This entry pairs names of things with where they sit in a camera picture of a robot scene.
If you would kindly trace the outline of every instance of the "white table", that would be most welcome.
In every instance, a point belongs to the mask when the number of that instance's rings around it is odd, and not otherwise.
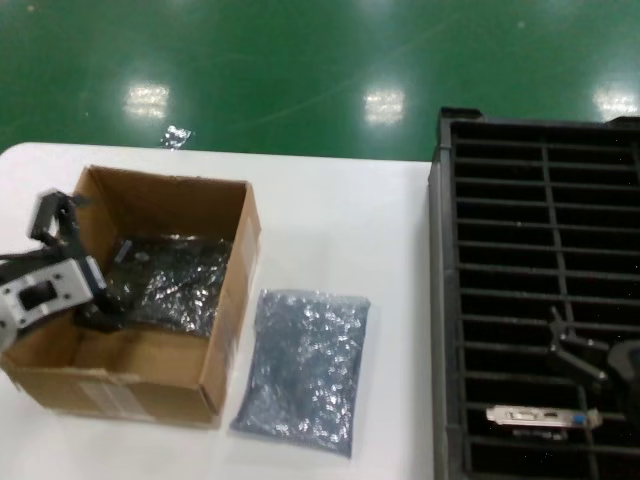
[[[32,247],[37,194],[85,165],[249,180],[261,256],[219,430],[56,415],[0,374],[3,480],[432,478],[429,241],[424,163],[22,144],[0,157],[0,251]],[[262,288],[373,304],[351,460],[230,432],[247,382]]]

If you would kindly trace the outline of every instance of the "open cardboard box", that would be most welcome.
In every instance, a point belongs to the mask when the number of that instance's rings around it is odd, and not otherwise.
[[[251,184],[89,167],[76,193],[81,238],[103,271],[123,235],[181,234],[234,242],[210,338],[161,330],[113,334],[61,315],[2,357],[15,384],[58,411],[213,426],[242,326],[260,221]]]

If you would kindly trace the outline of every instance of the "epoxy floor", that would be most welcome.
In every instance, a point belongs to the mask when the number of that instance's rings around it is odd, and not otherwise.
[[[640,108],[639,2],[0,0],[0,151],[26,141],[428,160],[441,106]]]

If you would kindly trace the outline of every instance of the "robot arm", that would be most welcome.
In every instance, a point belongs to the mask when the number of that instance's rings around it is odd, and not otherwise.
[[[83,199],[53,191],[40,197],[29,237],[43,248],[0,255],[0,352],[55,314],[82,307],[76,321],[109,332],[122,328],[123,309],[79,237],[75,209]],[[58,235],[49,229],[55,222]]]
[[[640,341],[610,346],[579,337],[555,308],[552,314],[552,368],[596,394],[613,392],[620,411],[640,430]]]

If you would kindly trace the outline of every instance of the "silver anti-static bag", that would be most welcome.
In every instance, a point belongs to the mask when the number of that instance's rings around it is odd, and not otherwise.
[[[370,305],[363,297],[263,290],[249,384],[231,427],[350,457]]]

